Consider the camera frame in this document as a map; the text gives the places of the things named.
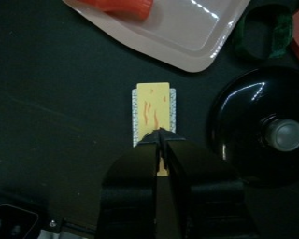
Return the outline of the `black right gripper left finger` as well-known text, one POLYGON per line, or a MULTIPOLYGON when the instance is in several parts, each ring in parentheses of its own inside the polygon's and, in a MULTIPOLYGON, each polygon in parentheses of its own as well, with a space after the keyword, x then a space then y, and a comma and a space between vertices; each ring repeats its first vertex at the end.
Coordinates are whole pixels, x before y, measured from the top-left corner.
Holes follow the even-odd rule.
POLYGON ((157 238, 160 131, 143 137, 103 179, 97 239, 157 238))

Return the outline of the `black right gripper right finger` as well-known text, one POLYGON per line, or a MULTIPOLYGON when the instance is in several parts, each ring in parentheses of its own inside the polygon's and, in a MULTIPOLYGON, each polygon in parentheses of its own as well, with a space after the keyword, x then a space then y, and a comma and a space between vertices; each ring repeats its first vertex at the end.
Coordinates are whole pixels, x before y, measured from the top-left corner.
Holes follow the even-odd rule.
POLYGON ((182 239, 257 239, 238 172, 214 153, 160 130, 182 239))

